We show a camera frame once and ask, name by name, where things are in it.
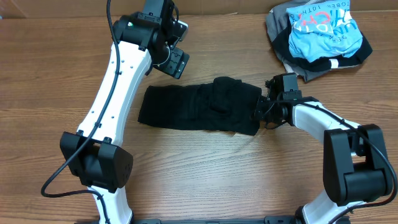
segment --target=light blue shirt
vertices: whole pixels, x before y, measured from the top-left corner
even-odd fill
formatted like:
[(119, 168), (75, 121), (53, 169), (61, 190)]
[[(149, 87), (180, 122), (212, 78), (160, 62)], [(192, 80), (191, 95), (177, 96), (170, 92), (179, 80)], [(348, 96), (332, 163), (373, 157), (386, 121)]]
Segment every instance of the light blue shirt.
[(349, 0), (327, 1), (286, 9), (292, 25), (289, 50), (309, 62), (320, 57), (351, 57), (362, 34), (349, 13)]

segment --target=folded black shirt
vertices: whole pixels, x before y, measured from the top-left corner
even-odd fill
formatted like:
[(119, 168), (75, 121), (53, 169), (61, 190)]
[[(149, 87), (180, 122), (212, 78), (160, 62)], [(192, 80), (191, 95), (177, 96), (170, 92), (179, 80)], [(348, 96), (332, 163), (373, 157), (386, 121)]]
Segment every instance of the folded black shirt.
[(261, 88), (229, 77), (191, 86), (150, 86), (138, 122), (179, 130), (220, 130), (255, 135), (256, 109)]
[(342, 55), (336, 57), (320, 57), (313, 62), (309, 62), (305, 58), (293, 57), (289, 50), (289, 35), (292, 31), (292, 26), (287, 26), (275, 40), (272, 42), (273, 48), (280, 53), (286, 60), (294, 63), (301, 67), (302, 69), (311, 72), (322, 72), (331, 69), (330, 59), (337, 59), (338, 67), (353, 67), (362, 64), (365, 59), (372, 53), (373, 49), (370, 46), (368, 40), (363, 36), (363, 41), (361, 47), (355, 52), (351, 57), (343, 57)]

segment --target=gray cloth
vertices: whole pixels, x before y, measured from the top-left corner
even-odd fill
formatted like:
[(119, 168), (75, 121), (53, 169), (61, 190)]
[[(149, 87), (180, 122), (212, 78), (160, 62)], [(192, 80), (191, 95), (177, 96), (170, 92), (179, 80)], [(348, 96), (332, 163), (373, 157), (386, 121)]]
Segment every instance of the gray cloth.
[[(314, 4), (314, 3), (322, 3), (329, 0), (293, 0), (290, 2), (286, 2), (275, 6), (269, 12), (268, 16), (266, 17), (266, 24), (267, 24), (267, 33), (271, 41), (274, 41), (275, 38), (281, 33), (289, 24), (289, 16), (286, 13), (286, 9), (290, 7), (297, 7), (303, 6), (305, 4)], [(308, 70), (304, 70), (298, 65), (290, 63), (288, 60), (283, 58), (280, 53), (275, 51), (276, 56), (279, 60), (284, 64), (286, 72), (294, 72), (297, 75), (304, 77), (305, 82), (309, 82), (316, 77), (319, 77), (325, 74), (327, 71), (323, 72), (310, 72)]]

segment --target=wooden surface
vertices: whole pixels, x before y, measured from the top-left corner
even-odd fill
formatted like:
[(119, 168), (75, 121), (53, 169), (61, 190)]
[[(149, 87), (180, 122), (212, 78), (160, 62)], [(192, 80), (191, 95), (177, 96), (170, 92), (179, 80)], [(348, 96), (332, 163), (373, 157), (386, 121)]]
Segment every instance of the wooden surface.
[[(174, 0), (181, 15), (268, 13), (289, 0)], [(3, 17), (54, 18), (105, 16), (105, 0), (0, 0)], [(141, 11), (145, 0), (112, 0), (112, 15)], [(351, 0), (352, 11), (397, 10), (394, 0)]]
[[(355, 12), (374, 52), (357, 68), (308, 84), (306, 96), (384, 131), (398, 169), (398, 12)], [(210, 83), (229, 76), (262, 86), (284, 73), (266, 32), (265, 15), (184, 16), (190, 33), (179, 47), (191, 59), (180, 80), (154, 70), (140, 85), (123, 148), (134, 155), (126, 186), (137, 218), (261, 218), (291, 215), (322, 188), (323, 148), (287, 125), (254, 137), (177, 131), (137, 122), (149, 85)], [(0, 223), (73, 223), (98, 217), (91, 195), (44, 198), (40, 188), (64, 158), (63, 131), (86, 116), (106, 71), (111, 38), (106, 19), (0, 22)], [(69, 170), (49, 192), (83, 189)], [(358, 210), (353, 223), (396, 223), (398, 202)]]

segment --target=clothing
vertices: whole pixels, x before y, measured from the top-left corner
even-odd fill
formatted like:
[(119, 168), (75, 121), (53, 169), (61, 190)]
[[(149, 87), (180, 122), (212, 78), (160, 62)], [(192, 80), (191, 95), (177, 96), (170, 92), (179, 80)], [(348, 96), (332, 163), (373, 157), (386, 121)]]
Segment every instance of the clothing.
[(349, 0), (335, 0), (286, 9), (292, 24), (289, 50), (313, 62), (320, 57), (351, 57), (362, 45), (362, 34), (349, 13)]
[(309, 62), (304, 58), (293, 57), (293, 55), (290, 53), (289, 35), (291, 30), (292, 26), (288, 26), (285, 30), (283, 30), (272, 42), (272, 47), (290, 63), (294, 63), (295, 65), (298, 65), (299, 67), (311, 72), (321, 72), (330, 70), (332, 68), (357, 66), (362, 64), (373, 51), (368, 40), (364, 36), (361, 47), (351, 57), (347, 58), (342, 55), (335, 57), (320, 57), (313, 62)]
[[(304, 4), (313, 4), (316, 2), (325, 2), (325, 1), (327, 0), (310, 0), (310, 1), (293, 0), (274, 7), (266, 17), (267, 33), (271, 42), (274, 41), (274, 39), (278, 36), (279, 33), (281, 33), (284, 29), (286, 29), (288, 25), (290, 25), (289, 16), (286, 14), (287, 8), (301, 6)], [(322, 72), (311, 72), (305, 70), (303, 68), (300, 68), (298, 65), (295, 65), (286, 60), (276, 50), (275, 54), (277, 58), (284, 64), (287, 73), (294, 72), (297, 75), (301, 75), (303, 76), (305, 82), (309, 82), (310, 80), (313, 80), (314, 78), (319, 77), (328, 72), (328, 70)]]
[(179, 130), (220, 130), (255, 135), (260, 127), (250, 115), (261, 88), (229, 77), (191, 86), (150, 86), (138, 122)]

